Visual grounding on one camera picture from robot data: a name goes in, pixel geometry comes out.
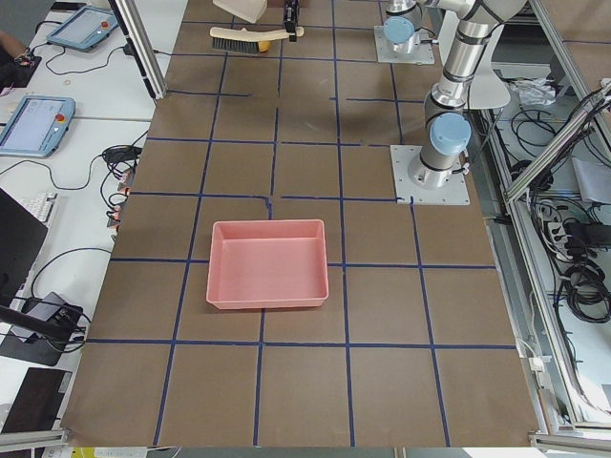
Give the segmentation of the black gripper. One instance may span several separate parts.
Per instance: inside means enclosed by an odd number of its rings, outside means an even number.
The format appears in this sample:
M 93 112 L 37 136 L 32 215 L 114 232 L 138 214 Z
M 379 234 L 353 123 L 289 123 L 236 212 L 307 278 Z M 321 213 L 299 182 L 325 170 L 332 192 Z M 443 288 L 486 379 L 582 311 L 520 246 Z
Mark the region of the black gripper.
M 297 27 L 299 24 L 300 3 L 298 0 L 284 0 L 284 28 L 289 34 L 289 41 L 297 41 Z

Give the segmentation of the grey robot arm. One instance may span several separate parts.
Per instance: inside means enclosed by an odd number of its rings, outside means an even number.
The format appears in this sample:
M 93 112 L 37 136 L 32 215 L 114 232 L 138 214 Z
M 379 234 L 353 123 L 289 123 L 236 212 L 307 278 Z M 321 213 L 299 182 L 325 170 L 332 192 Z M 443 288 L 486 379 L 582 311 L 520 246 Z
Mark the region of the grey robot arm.
M 300 2 L 284 1 L 283 8 L 284 28 L 289 32 L 290 40 L 296 41 Z M 414 53 L 421 43 L 419 31 L 422 22 L 422 7 L 416 1 L 389 1 L 382 33 L 390 49 L 399 54 Z
M 476 71 L 491 47 L 495 31 L 516 16 L 523 1 L 390 1 L 383 34 L 394 50 L 415 47 L 423 9 L 444 10 L 457 20 L 439 80 L 428 92 L 424 126 L 427 140 L 408 166 L 408 180 L 426 191 L 438 191 L 454 174 L 453 165 L 466 149 L 470 123 L 463 115 Z

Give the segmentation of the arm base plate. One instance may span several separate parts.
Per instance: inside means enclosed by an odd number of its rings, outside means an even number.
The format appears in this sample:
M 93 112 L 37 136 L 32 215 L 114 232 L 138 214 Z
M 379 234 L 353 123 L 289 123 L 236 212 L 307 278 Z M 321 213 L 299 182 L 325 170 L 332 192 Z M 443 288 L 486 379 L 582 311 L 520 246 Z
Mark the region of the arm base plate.
M 432 65 L 434 55 L 432 44 L 435 42 L 429 33 L 419 30 L 408 46 L 394 45 L 384 35 L 383 27 L 373 28 L 377 61 L 381 63 L 399 63 L 412 65 Z
M 454 174 L 458 159 L 447 171 L 428 169 L 419 145 L 391 145 L 395 200 L 399 204 L 465 206 L 471 203 L 465 175 Z

